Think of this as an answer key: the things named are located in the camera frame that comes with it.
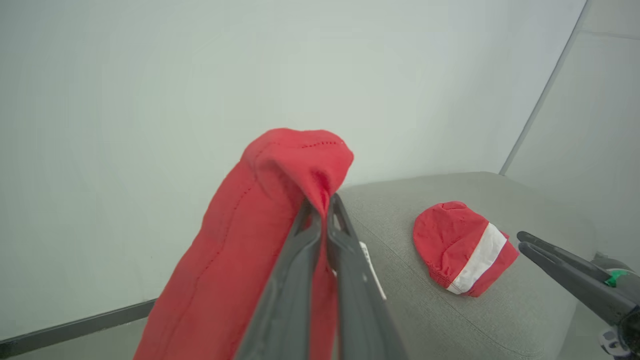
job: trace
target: dark gray baseboard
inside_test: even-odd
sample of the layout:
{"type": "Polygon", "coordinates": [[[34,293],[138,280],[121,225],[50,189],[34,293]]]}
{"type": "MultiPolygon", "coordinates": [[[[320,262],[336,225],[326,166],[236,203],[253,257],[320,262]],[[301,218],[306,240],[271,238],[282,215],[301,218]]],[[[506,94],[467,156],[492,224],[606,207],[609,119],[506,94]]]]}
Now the dark gray baseboard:
{"type": "Polygon", "coordinates": [[[47,347],[61,343],[62,341],[79,338],[80,336],[93,332],[146,318],[155,303],[155,299],[149,300],[109,311],[108,313],[102,313],[48,329],[30,332],[29,334],[16,336],[15,338],[0,340],[0,359],[6,359],[7,357],[23,354],[36,350],[37,348],[47,347]]]}

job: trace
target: green tape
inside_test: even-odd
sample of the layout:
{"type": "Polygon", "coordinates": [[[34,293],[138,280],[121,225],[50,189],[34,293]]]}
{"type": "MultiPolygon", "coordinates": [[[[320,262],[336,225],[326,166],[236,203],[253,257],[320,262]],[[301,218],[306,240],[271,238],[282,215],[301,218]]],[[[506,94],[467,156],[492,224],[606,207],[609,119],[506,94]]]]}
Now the green tape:
{"type": "Polygon", "coordinates": [[[624,270],[613,270],[611,272],[611,277],[606,280],[604,283],[609,285],[612,288],[615,288],[616,285],[618,284],[618,278],[621,277],[622,275],[627,275],[628,272],[624,271],[624,270]]]}

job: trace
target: gray ottoman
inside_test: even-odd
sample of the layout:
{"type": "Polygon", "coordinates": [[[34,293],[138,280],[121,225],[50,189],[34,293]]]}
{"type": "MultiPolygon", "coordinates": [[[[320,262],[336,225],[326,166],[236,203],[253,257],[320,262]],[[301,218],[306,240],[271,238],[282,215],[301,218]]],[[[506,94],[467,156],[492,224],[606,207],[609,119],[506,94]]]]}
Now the gray ottoman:
{"type": "Polygon", "coordinates": [[[413,246],[413,221],[459,200],[510,235],[528,231],[586,259],[593,226],[575,212],[487,172],[418,177],[341,190],[353,227],[369,247],[411,359],[555,359],[577,301],[524,256],[479,298],[439,287],[413,246]]]}

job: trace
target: gray upholstered seat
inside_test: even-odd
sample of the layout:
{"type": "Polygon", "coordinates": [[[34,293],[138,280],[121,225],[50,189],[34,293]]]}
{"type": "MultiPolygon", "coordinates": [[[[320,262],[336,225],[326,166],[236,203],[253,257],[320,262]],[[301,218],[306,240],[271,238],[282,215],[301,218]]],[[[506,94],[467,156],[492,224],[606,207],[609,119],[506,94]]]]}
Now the gray upholstered seat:
{"type": "Polygon", "coordinates": [[[486,172],[419,177],[341,190],[372,257],[412,359],[555,359],[576,300],[524,256],[479,298],[431,280],[413,246],[413,221],[426,208],[460,200],[511,236],[528,231],[584,258],[593,226],[534,190],[486,172]]]}

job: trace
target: red cloth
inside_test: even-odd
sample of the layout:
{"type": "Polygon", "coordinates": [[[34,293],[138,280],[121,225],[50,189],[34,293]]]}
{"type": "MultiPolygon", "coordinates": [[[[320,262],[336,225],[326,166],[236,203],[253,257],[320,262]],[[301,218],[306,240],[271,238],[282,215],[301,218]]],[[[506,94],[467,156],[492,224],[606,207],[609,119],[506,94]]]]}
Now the red cloth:
{"type": "Polygon", "coordinates": [[[518,257],[508,240],[509,235],[460,201],[431,206],[413,226],[413,243],[431,278],[472,297],[484,293],[518,257]]]}
{"type": "MultiPolygon", "coordinates": [[[[275,129],[252,142],[211,200],[134,360],[232,359],[304,196],[325,221],[352,161],[345,143],[327,131],[275,129]]],[[[313,360],[329,360],[337,318],[325,248],[313,279],[313,360]]]]}

